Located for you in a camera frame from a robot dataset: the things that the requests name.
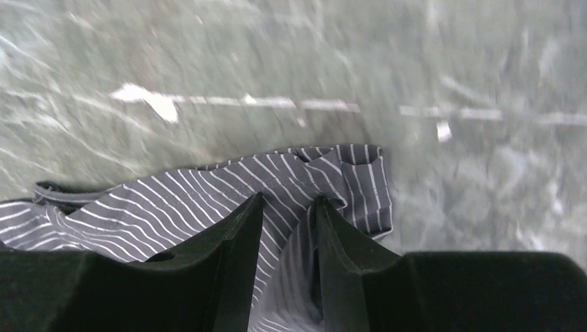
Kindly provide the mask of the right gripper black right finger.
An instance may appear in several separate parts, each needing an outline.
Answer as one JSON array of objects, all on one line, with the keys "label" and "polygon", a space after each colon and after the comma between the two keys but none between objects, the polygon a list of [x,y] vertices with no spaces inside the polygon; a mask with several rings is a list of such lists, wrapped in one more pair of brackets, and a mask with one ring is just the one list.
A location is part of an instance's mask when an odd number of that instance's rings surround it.
[{"label": "right gripper black right finger", "polygon": [[585,331],[586,274],[555,252],[397,255],[316,203],[326,331]]}]

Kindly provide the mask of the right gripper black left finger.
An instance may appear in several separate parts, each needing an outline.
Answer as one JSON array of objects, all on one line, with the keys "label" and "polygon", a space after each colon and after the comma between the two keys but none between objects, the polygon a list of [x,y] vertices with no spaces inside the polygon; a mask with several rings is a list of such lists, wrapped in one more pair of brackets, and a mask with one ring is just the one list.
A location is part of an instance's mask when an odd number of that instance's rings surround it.
[{"label": "right gripper black left finger", "polygon": [[246,331],[263,198],[144,262],[1,251],[2,331]]}]

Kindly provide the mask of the grey striped underwear orange trim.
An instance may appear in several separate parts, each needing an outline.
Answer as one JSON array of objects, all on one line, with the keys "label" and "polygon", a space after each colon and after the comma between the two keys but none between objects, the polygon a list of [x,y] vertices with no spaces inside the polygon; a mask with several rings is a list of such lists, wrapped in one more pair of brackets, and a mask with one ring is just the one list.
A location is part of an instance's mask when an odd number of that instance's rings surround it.
[{"label": "grey striped underwear orange trim", "polygon": [[38,183],[1,204],[1,242],[18,250],[91,250],[145,261],[209,228],[254,194],[264,198],[250,331],[322,331],[314,202],[324,196],[372,239],[392,232],[383,152],[375,145],[288,148],[196,169],[174,169],[74,194]]}]

